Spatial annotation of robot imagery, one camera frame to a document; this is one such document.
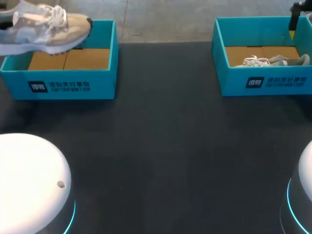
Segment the brown cardboard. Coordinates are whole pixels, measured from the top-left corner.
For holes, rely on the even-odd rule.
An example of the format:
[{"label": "brown cardboard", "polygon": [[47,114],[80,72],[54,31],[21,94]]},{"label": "brown cardboard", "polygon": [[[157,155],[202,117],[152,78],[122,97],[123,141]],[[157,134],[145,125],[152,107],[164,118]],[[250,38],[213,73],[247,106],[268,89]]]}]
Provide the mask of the brown cardboard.
[{"label": "brown cardboard", "polygon": [[298,51],[294,46],[264,46],[262,49],[268,59],[277,55],[282,55],[289,59],[300,58]]},{"label": "brown cardboard", "polygon": [[253,58],[253,56],[257,56],[257,58],[266,58],[262,47],[247,47],[247,56],[246,58]]},{"label": "brown cardboard", "polygon": [[44,52],[35,52],[28,66],[30,71],[63,70],[66,53],[61,55],[48,55]]},{"label": "brown cardboard", "polygon": [[226,47],[226,53],[231,67],[242,65],[245,58],[258,58],[270,59],[277,55],[282,55],[289,59],[300,58],[296,47],[293,46],[264,46],[264,47],[247,47],[247,46],[234,46]]},{"label": "brown cardboard", "polygon": [[246,46],[225,47],[225,50],[231,67],[242,65],[244,59],[247,58]]},{"label": "brown cardboard", "polygon": [[109,49],[71,50],[67,54],[64,70],[107,69]]}]

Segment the white robot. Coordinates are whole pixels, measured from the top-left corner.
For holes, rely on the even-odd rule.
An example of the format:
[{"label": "white robot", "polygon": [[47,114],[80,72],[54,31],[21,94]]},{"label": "white robot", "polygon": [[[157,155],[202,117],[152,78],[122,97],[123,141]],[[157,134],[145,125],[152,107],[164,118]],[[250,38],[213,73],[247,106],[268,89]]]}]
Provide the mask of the white robot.
[{"label": "white robot", "polygon": [[285,234],[312,234],[312,141],[288,183],[280,221]]},{"label": "white robot", "polygon": [[71,173],[51,142],[0,135],[0,234],[69,234],[75,219]]}]

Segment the black mechanical arm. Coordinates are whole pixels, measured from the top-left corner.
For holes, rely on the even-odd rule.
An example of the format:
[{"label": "black mechanical arm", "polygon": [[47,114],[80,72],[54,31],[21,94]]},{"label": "black mechanical arm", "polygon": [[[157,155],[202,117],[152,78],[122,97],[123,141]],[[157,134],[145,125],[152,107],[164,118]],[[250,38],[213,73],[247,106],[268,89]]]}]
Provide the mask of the black mechanical arm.
[{"label": "black mechanical arm", "polygon": [[312,12],[312,0],[306,0],[305,2],[295,2],[291,7],[292,17],[289,23],[289,33],[291,34],[292,38],[296,32],[299,16],[302,11]]}]

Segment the shoelace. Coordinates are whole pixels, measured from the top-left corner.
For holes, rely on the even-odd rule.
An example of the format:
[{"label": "shoelace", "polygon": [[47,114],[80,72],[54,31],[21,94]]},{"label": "shoelace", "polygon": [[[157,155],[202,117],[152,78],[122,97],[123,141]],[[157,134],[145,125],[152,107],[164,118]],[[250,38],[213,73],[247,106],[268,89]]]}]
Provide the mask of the shoelace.
[{"label": "shoelace", "polygon": [[252,55],[253,58],[245,58],[243,65],[247,67],[262,67],[269,66],[270,62],[267,58],[257,58],[257,56]]},{"label": "shoelace", "polygon": [[43,9],[47,16],[46,20],[38,22],[37,25],[42,25],[47,23],[49,25],[46,33],[48,34],[53,28],[64,27],[67,24],[67,15],[66,11],[60,6],[56,5],[55,7],[40,4],[38,8]]}]

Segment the white dome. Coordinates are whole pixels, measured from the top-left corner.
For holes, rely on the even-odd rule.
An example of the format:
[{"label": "white dome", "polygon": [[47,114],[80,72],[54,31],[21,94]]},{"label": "white dome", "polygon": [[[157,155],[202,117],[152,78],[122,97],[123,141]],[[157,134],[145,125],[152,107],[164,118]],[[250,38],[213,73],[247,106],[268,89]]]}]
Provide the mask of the white dome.
[{"label": "white dome", "polygon": [[301,154],[299,160],[299,177],[304,191],[312,201],[312,141]]},{"label": "white dome", "polygon": [[0,234],[35,234],[64,206],[71,174],[62,152],[28,134],[0,135]]}]

